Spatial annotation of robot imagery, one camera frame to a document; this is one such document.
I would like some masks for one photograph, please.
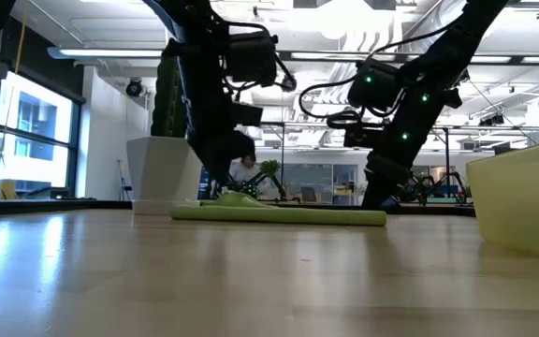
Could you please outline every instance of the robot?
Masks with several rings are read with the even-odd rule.
[[[235,131],[235,126],[258,125],[262,112],[234,102],[234,92],[255,85],[281,85],[276,82],[276,65],[290,79],[288,82],[296,85],[276,56],[278,37],[256,23],[224,20],[213,11],[209,0],[142,1],[176,38],[164,53],[178,56],[182,102],[188,120],[187,139],[211,176],[222,181],[233,159],[255,150],[253,140]],[[301,99],[312,89],[353,83],[349,104],[361,108],[361,113],[343,111],[313,116],[303,111],[325,119],[330,127],[344,129],[345,146],[371,148],[365,167],[368,188],[364,209],[379,208],[399,186],[407,183],[413,161],[443,107],[458,108],[462,104],[457,87],[467,77],[466,68],[482,37],[507,3],[515,1],[467,0],[462,14],[446,27],[373,51],[357,65],[358,72],[352,79],[303,91]],[[6,10],[2,7],[0,14]],[[255,31],[230,35],[230,26]],[[442,35],[425,54],[400,68],[372,58],[379,51],[438,34]],[[235,87],[228,78],[245,84]],[[361,122],[365,110],[384,118],[394,117],[387,124],[366,124]]]

